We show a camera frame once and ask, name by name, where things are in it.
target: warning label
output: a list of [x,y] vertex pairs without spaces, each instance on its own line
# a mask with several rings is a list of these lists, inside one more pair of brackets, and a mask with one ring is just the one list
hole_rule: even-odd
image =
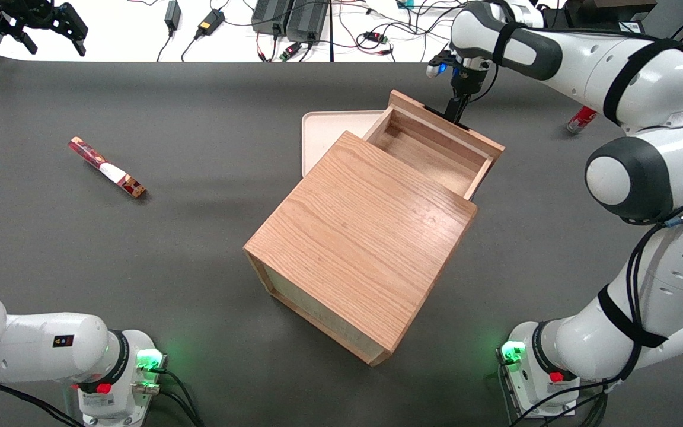
[[114,395],[110,394],[84,394],[84,406],[98,408],[101,406],[114,405]]

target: black tabletop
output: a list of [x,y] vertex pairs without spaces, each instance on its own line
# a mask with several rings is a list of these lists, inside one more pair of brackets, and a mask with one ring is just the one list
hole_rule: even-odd
[[[494,348],[522,321],[580,310],[644,231],[583,182],[586,157],[621,132],[599,118],[570,137],[577,103],[501,70],[463,121],[507,146],[478,217],[394,356],[370,368],[271,298],[241,247],[301,178],[303,114],[383,109],[393,88],[439,109],[450,94],[415,64],[0,58],[0,300],[149,333],[209,426],[506,425]],[[148,197],[76,156],[75,135]],[[64,407],[59,384],[16,387]],[[54,424],[0,394],[0,425]],[[187,420],[160,397],[147,425]],[[604,425],[683,425],[683,356],[636,371]]]

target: soda can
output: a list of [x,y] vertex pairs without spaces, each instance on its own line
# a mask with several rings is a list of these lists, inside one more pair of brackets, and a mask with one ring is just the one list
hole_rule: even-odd
[[586,125],[590,124],[599,113],[587,106],[581,107],[576,116],[573,116],[566,124],[566,129],[571,133],[580,133]]

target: open wooden drawer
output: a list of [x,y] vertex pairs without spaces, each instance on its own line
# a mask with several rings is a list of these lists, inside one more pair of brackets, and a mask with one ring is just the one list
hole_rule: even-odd
[[502,146],[392,92],[345,132],[244,251],[267,291],[369,365],[393,354],[477,208]]
[[393,90],[390,105],[364,140],[471,200],[504,147],[426,110]]

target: robotic arm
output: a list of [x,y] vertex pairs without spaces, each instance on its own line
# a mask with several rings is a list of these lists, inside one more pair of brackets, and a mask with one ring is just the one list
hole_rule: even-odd
[[140,330],[90,314],[14,316],[0,302],[0,383],[70,381],[87,425],[139,426],[165,358]]
[[56,7],[54,0],[0,0],[0,34],[12,36],[35,54],[38,48],[24,27],[61,34],[73,42],[79,55],[86,55],[84,39],[89,29],[70,3]]
[[[683,51],[673,41],[628,34],[555,32],[527,0],[469,2],[455,17],[450,51],[429,62],[433,77],[453,67],[445,116],[457,122],[491,63],[513,69],[616,122],[626,136],[597,149],[586,186],[629,224],[656,224],[683,208]],[[636,368],[683,353],[683,224],[647,240],[635,274],[640,324],[628,302],[632,260],[580,313],[525,322],[502,347],[520,413],[555,416],[575,404],[580,379],[615,382]]]

